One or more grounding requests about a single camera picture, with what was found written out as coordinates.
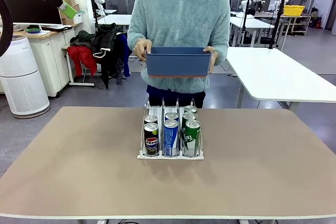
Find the can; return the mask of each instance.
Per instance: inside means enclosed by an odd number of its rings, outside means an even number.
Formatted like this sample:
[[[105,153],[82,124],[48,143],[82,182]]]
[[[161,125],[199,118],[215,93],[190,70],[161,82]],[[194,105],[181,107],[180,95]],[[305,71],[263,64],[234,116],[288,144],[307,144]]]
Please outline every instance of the can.
[[[144,121],[144,124],[147,124],[147,123],[156,123],[158,124],[157,121],[158,120],[158,117],[156,115],[147,115],[145,116],[145,118],[143,119]]]
[[[167,120],[164,122],[163,146],[165,156],[176,156],[179,139],[179,123],[176,120]]]
[[[199,144],[201,123],[197,120],[189,120],[185,124],[184,146],[186,155],[195,156]]]
[[[147,155],[159,154],[159,126],[156,123],[147,123],[144,126],[144,140]]]
[[[184,107],[184,113],[186,112],[190,112],[190,113],[194,113],[194,114],[197,114],[197,108],[195,106],[186,106]]]
[[[170,112],[170,113],[167,113],[165,116],[164,116],[164,120],[167,121],[167,120],[176,120],[178,121],[179,120],[179,116],[177,113],[175,112]]]
[[[196,120],[197,116],[194,113],[186,112],[182,116],[182,132],[184,132],[185,129],[185,123],[189,120]]]

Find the blue storage box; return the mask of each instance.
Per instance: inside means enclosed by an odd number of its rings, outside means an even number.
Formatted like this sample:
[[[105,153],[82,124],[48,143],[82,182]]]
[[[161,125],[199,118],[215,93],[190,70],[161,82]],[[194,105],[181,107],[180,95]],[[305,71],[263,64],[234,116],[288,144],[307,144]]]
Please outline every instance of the blue storage box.
[[[146,54],[147,73],[152,77],[204,77],[211,53],[202,47],[153,47]]]

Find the can dispenser rack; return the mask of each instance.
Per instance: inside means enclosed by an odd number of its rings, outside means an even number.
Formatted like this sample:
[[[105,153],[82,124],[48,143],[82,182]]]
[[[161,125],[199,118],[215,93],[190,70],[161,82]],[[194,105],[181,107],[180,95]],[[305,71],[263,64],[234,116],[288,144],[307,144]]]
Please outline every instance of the can dispenser rack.
[[[196,149],[187,149],[184,146],[184,142],[182,139],[181,126],[182,126],[182,115],[184,113],[184,108],[179,106],[179,101],[177,101],[176,106],[165,106],[164,101],[162,101],[162,106],[150,106],[149,101],[147,100],[144,106],[144,115],[142,120],[142,132],[141,132],[141,143],[140,143],[140,154],[138,155],[138,159],[186,159],[186,160],[203,160],[203,140],[202,140],[202,130],[199,133],[199,141]],[[178,148],[166,150],[167,147],[163,144],[163,132],[164,132],[164,116],[166,113],[175,112],[178,113],[179,118],[179,127],[178,127]],[[147,115],[156,115],[157,116],[157,124],[159,125],[159,153],[155,155],[148,155],[145,147],[145,139],[144,139],[144,118]],[[167,156],[165,153],[173,153],[172,156]]]

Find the red jacket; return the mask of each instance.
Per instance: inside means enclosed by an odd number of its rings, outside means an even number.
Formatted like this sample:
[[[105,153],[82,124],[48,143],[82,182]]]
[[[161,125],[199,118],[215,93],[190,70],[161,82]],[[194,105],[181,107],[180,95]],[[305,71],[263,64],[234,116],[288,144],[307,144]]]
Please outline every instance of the red jacket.
[[[74,61],[76,67],[76,76],[83,73],[81,62],[90,69],[91,76],[97,72],[97,63],[92,55],[92,50],[87,47],[68,47],[70,58]]]

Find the fleece jacket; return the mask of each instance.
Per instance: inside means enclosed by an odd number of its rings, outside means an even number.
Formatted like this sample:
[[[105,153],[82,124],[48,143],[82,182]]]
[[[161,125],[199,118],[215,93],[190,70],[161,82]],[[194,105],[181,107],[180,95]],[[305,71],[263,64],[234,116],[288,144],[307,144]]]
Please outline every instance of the fleece jacket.
[[[152,41],[153,47],[207,47],[219,53],[215,65],[225,60],[229,40],[229,0],[135,0],[128,45],[137,39]],[[179,93],[198,93],[209,88],[209,77],[149,77],[141,72],[149,85]]]

